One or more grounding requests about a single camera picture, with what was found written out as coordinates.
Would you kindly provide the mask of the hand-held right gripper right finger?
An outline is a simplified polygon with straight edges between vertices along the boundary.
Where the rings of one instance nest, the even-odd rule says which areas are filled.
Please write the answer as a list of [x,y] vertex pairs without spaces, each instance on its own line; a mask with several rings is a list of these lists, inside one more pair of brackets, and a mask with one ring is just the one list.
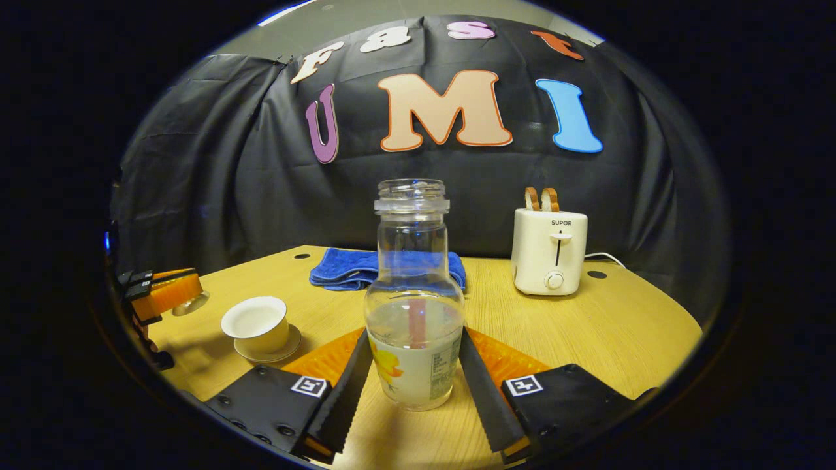
[[580,365],[546,365],[475,328],[463,329],[459,358],[490,449],[505,464],[585,444],[656,393],[627,398]]

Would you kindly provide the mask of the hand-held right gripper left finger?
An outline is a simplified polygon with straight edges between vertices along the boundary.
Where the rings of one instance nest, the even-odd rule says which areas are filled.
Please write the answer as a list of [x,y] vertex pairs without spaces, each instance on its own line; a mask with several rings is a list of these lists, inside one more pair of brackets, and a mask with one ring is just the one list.
[[326,464],[344,451],[372,363],[365,328],[280,369],[258,365],[204,405],[264,443]]

